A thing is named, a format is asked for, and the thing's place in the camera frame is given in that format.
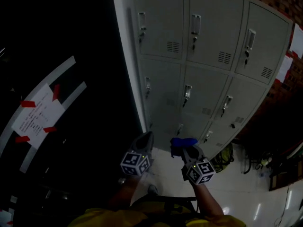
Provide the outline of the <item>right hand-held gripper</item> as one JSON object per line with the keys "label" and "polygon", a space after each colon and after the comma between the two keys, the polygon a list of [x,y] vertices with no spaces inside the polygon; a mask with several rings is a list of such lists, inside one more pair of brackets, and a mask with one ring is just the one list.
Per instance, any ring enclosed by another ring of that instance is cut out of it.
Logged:
{"label": "right hand-held gripper", "polygon": [[199,146],[183,147],[181,157],[184,161],[181,172],[185,181],[201,185],[209,182],[216,173],[213,165]]}

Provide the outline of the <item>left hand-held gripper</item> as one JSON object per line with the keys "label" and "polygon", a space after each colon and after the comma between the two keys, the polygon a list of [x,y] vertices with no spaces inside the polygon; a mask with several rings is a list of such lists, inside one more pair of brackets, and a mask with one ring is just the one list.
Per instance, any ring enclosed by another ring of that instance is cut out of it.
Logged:
{"label": "left hand-held gripper", "polygon": [[126,175],[142,176],[153,163],[154,135],[151,131],[137,137],[125,153],[120,166]]}

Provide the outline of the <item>blue wiping cloth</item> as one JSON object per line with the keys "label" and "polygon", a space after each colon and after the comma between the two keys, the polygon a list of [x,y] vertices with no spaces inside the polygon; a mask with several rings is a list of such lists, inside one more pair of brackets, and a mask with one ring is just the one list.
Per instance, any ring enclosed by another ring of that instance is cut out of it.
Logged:
{"label": "blue wiping cloth", "polygon": [[177,156],[177,157],[181,157],[183,155],[183,149],[184,148],[188,148],[191,147],[193,145],[195,145],[196,143],[198,143],[197,139],[194,138],[172,138],[170,140],[170,149],[171,149],[171,156]]}

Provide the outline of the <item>grey metal locker door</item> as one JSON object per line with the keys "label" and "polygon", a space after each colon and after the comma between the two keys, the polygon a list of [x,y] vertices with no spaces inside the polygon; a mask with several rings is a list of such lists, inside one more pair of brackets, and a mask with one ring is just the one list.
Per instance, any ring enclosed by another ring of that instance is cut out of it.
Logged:
{"label": "grey metal locker door", "polygon": [[180,59],[183,0],[134,0],[140,53]]}

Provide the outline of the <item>person's right forearm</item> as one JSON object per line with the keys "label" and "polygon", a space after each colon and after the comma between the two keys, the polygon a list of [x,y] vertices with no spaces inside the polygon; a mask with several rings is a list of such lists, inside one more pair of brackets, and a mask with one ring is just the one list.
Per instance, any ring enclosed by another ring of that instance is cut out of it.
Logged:
{"label": "person's right forearm", "polygon": [[207,217],[223,216],[223,210],[204,184],[192,185],[201,213]]}

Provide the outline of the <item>person's left forearm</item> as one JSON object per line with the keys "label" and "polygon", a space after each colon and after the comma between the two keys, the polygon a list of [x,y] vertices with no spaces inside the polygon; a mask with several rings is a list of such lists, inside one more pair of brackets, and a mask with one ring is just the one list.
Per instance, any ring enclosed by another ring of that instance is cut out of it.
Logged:
{"label": "person's left forearm", "polygon": [[128,176],[120,189],[109,199],[107,207],[113,211],[129,208],[141,178],[141,176]]}

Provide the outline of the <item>grey metal locker cabinet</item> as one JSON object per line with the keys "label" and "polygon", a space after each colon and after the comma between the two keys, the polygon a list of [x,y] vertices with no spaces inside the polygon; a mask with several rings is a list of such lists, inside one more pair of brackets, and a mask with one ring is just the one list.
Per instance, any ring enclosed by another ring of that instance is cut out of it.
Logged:
{"label": "grey metal locker cabinet", "polygon": [[293,22],[259,0],[183,0],[180,59],[140,53],[131,16],[145,124],[156,146],[194,138],[213,158],[262,103],[286,54]]}

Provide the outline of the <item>person's yellow shirt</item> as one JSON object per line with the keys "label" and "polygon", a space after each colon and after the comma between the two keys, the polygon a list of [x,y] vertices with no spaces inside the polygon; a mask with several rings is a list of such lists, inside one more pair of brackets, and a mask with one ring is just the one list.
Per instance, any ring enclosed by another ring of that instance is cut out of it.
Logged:
{"label": "person's yellow shirt", "polygon": [[206,217],[198,212],[166,214],[147,212],[139,208],[112,211],[88,209],[67,227],[247,227],[241,220],[230,216]]}

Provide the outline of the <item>brown wooden crate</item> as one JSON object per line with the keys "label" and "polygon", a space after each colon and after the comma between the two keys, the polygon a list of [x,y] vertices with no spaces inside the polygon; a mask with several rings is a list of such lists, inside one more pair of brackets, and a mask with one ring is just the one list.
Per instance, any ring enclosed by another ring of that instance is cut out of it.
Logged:
{"label": "brown wooden crate", "polygon": [[279,173],[273,173],[270,176],[269,191],[290,186],[300,180],[303,180],[303,165],[301,162]]}

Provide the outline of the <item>hanging clothes bundle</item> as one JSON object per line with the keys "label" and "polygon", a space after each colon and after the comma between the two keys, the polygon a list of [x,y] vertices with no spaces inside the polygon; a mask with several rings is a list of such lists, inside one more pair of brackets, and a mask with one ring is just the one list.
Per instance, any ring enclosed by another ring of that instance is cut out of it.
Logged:
{"label": "hanging clothes bundle", "polygon": [[286,157],[286,159],[292,158],[295,154],[297,154],[301,148],[303,147],[303,142],[290,154]]}

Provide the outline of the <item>white printed notice sheet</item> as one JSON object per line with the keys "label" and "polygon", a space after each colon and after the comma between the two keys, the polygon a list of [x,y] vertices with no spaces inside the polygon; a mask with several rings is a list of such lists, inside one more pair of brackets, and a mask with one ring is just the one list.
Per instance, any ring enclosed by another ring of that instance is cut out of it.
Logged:
{"label": "white printed notice sheet", "polygon": [[22,108],[21,113],[11,126],[19,136],[28,136],[32,147],[38,149],[48,133],[43,128],[55,126],[65,112],[59,100],[53,101],[53,91],[45,84],[30,100],[35,108]]}

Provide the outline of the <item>black chest mount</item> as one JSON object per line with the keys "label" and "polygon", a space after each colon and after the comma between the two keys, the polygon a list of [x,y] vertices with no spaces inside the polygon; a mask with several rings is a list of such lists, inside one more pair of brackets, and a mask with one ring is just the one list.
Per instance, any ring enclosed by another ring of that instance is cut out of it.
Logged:
{"label": "black chest mount", "polygon": [[163,211],[166,214],[172,212],[193,213],[195,209],[192,202],[196,200],[196,197],[169,197],[147,194],[136,200],[131,207],[139,208],[147,212]]}

